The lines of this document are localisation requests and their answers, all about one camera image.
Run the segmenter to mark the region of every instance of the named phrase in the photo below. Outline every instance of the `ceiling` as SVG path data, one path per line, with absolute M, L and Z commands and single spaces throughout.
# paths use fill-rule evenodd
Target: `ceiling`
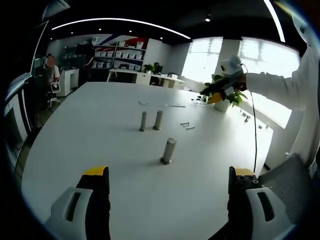
M 49 27 L 91 18 L 124 18 L 166 27 L 189 36 L 263 38 L 280 42 L 272 16 L 263 0 L 69 0 L 70 8 L 50 18 Z M 305 44 L 300 39 L 291 17 L 274 5 L 286 44 L 301 52 Z M 206 22 L 207 14 L 211 22 Z M 175 33 L 141 23 L 97 20 L 75 23 L 52 31 L 53 39 L 85 34 L 121 34 L 153 39 L 176 45 L 190 40 Z

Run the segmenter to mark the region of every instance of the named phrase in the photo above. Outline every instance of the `white wall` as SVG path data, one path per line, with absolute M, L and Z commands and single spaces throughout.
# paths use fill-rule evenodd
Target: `white wall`
M 163 68 L 164 73 L 175 73 L 179 75 L 179 79 L 185 81 L 184 84 L 179 84 L 176 89 L 183 90 L 185 87 L 192 90 L 193 92 L 200 92 L 205 88 L 203 83 L 193 81 L 189 78 L 182 76 L 185 61 L 187 58 L 190 43 L 184 43 L 175 45 L 171 48 L 170 55 L 168 56 L 167 63 Z
M 143 65 L 159 63 L 163 68 L 167 65 L 167 60 L 171 52 L 171 46 L 162 41 L 149 38 L 144 54 Z
M 181 76 L 187 58 L 190 43 L 175 45 L 171 48 L 166 66 L 163 68 L 165 73 L 175 73 Z

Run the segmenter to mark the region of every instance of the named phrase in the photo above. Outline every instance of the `metal rod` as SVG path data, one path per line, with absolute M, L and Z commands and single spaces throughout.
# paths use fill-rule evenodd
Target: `metal rod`
M 161 111 L 161 110 L 159 110 L 159 111 L 156 113 L 155 124 L 154 124 L 154 127 L 153 127 L 154 130 L 160 130 L 160 124 L 161 124 L 161 119 L 162 119 L 163 113 L 164 113 L 164 112 Z
M 140 132 L 144 132 L 145 131 L 146 119 L 147 119 L 147 112 L 144 111 L 144 112 L 142 112 Z
M 166 141 L 164 153 L 160 159 L 161 163 L 163 163 L 164 165 L 168 165 L 169 163 L 171 163 L 171 157 L 174 152 L 176 143 L 177 143 L 177 140 L 174 139 L 173 137 L 169 137 L 168 140 Z

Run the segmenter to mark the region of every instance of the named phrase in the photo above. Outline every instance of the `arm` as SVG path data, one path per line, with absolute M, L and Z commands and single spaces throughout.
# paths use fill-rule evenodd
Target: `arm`
M 94 57 L 92 56 L 92 57 L 90 58 L 89 62 L 86 63 L 85 65 L 89 65 L 89 64 L 92 62 L 93 59 L 94 59 Z
M 54 65 L 54 79 L 53 79 L 53 81 L 58 82 L 59 79 L 60 79 L 59 68 L 56 65 Z
M 308 71 L 309 50 L 305 52 L 299 68 L 292 73 L 292 77 L 272 75 L 269 73 L 246 73 L 241 81 L 246 83 L 246 88 L 254 93 L 280 103 L 289 109 L 303 110 L 308 96 Z

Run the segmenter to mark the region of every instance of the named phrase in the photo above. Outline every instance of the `potted plant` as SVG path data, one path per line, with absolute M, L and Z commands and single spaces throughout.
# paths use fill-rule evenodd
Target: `potted plant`
M 144 70 L 147 74 L 151 74 L 155 70 L 155 67 L 152 64 L 144 65 Z
M 223 76 L 221 76 L 221 75 L 212 74 L 211 76 L 212 76 L 213 83 L 215 81 L 219 81 L 220 79 L 223 78 Z M 209 83 L 209 82 L 205 83 L 206 88 L 208 88 L 210 85 L 211 85 L 211 83 Z M 214 95 L 214 92 L 212 92 L 212 93 L 208 93 L 206 95 L 198 96 L 198 99 L 202 100 L 203 102 L 205 102 L 207 104 L 213 104 L 214 102 L 216 102 L 215 97 L 216 97 L 216 95 Z M 247 96 L 244 95 L 242 92 L 234 91 L 232 94 L 227 96 L 225 100 L 219 101 L 216 104 L 214 104 L 214 108 L 220 112 L 225 113 L 227 111 L 229 105 L 232 105 L 232 107 L 239 106 L 244 101 L 242 99 L 242 97 L 248 99 Z

